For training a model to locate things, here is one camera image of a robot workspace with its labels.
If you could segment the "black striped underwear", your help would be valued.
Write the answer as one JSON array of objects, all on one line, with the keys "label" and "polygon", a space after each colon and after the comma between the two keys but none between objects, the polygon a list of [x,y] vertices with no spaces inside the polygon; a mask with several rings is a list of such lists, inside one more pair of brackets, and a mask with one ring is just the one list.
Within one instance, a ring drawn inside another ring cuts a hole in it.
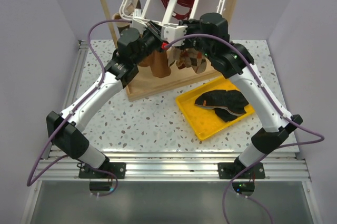
[{"label": "black striped underwear", "polygon": [[246,114],[249,103],[238,90],[212,90],[200,95],[194,105],[212,110],[224,122],[231,122]]}]

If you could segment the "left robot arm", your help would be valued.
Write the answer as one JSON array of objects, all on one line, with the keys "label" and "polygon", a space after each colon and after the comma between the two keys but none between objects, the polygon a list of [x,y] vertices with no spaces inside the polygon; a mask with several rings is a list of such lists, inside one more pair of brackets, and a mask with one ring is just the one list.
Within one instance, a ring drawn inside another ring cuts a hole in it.
[{"label": "left robot arm", "polygon": [[100,108],[135,78],[138,64],[152,52],[161,50],[161,29],[152,21],[146,23],[143,33],[133,27],[125,29],[97,81],[62,112],[51,112],[47,116],[51,142],[72,159],[91,166],[91,172],[98,178],[109,173],[107,157],[93,147],[82,132]]}]

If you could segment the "tan brown underwear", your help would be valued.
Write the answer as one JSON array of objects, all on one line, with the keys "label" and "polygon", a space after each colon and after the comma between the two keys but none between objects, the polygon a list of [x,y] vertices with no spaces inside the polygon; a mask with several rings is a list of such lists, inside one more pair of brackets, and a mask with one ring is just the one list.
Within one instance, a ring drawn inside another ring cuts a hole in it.
[{"label": "tan brown underwear", "polygon": [[171,69],[168,64],[168,57],[166,51],[152,52],[147,58],[141,61],[138,66],[150,67],[152,75],[158,78],[164,78],[171,75]]}]

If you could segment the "argyle patterned underwear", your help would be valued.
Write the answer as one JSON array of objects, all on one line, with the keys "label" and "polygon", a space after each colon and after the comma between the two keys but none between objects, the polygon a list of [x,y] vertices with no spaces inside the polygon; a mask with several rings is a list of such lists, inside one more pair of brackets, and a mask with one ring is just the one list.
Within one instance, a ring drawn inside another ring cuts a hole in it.
[{"label": "argyle patterned underwear", "polygon": [[172,48],[168,53],[168,65],[176,65],[178,69],[191,68],[196,74],[203,73],[207,67],[206,57],[194,48],[180,50]]}]

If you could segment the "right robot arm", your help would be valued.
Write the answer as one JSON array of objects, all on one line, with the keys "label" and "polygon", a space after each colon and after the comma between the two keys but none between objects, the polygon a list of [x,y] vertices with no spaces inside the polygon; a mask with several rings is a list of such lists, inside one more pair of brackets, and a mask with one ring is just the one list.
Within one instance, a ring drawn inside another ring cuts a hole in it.
[{"label": "right robot arm", "polygon": [[303,119],[278,101],[247,48],[230,41],[228,22],[221,14],[206,13],[199,20],[180,20],[179,25],[187,34],[182,48],[194,48],[205,55],[213,68],[239,89],[262,123],[251,144],[230,166],[233,175],[246,178],[253,172],[252,164],[276,150]]}]

